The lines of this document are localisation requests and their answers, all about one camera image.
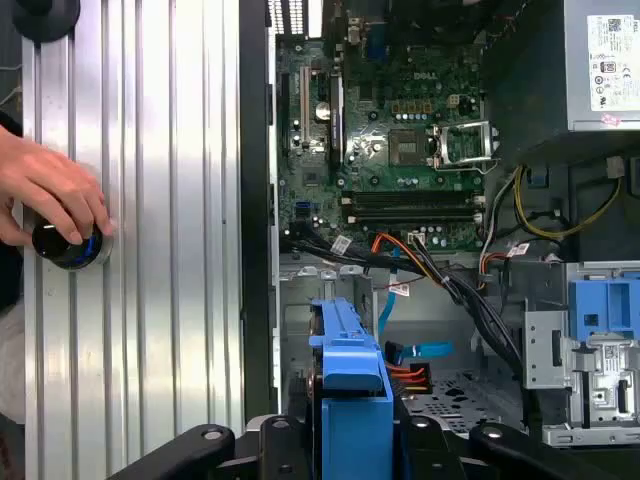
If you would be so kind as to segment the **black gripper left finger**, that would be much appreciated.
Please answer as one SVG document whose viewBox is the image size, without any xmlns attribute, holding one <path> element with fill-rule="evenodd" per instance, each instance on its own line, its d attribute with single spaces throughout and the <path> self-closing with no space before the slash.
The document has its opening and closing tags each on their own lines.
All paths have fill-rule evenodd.
<svg viewBox="0 0 640 480">
<path fill-rule="evenodd" d="M 113 479 L 310 479 L 305 427 L 272 415 L 237 437 L 221 425 L 203 424 L 144 455 Z"/>
</svg>

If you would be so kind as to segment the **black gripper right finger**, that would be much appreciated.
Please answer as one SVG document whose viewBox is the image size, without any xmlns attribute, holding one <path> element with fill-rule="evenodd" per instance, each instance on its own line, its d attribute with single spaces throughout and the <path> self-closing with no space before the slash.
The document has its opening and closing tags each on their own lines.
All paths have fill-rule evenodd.
<svg viewBox="0 0 640 480">
<path fill-rule="evenodd" d="M 639 449 L 558 449 L 504 424 L 463 439 L 434 417 L 394 422 L 396 479 L 637 479 Z"/>
</svg>

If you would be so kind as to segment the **person's bare hand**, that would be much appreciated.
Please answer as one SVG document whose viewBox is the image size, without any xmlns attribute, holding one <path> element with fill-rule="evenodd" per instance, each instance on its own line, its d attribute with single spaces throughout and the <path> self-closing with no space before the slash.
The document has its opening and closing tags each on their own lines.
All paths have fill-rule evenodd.
<svg viewBox="0 0 640 480">
<path fill-rule="evenodd" d="M 65 155 L 1 129 L 1 241 L 29 246 L 13 216 L 15 203 L 54 225 L 69 243 L 79 245 L 94 228 L 111 236 L 114 225 L 97 179 Z"/>
</svg>

